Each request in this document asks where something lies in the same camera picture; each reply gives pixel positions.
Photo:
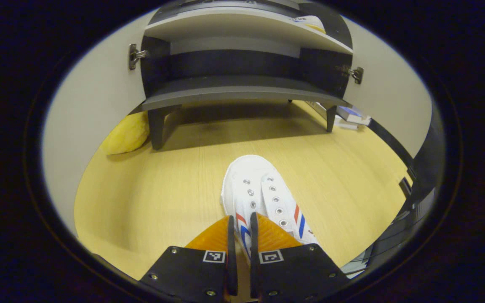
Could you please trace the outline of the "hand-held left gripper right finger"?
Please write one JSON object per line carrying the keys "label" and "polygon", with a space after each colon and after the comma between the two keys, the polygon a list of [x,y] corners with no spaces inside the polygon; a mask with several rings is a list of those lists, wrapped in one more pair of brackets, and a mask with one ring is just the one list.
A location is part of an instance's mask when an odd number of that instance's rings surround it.
{"label": "hand-held left gripper right finger", "polygon": [[252,213],[250,228],[250,295],[258,302],[319,303],[348,286],[319,245],[302,245],[259,213]]}

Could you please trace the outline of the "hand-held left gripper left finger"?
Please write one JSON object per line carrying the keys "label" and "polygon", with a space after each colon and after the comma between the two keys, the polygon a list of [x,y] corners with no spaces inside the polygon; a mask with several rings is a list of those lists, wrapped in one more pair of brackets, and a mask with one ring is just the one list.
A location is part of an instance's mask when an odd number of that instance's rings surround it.
{"label": "hand-held left gripper left finger", "polygon": [[229,303],[237,295],[234,218],[227,215],[185,246],[169,246],[140,284],[170,303]]}

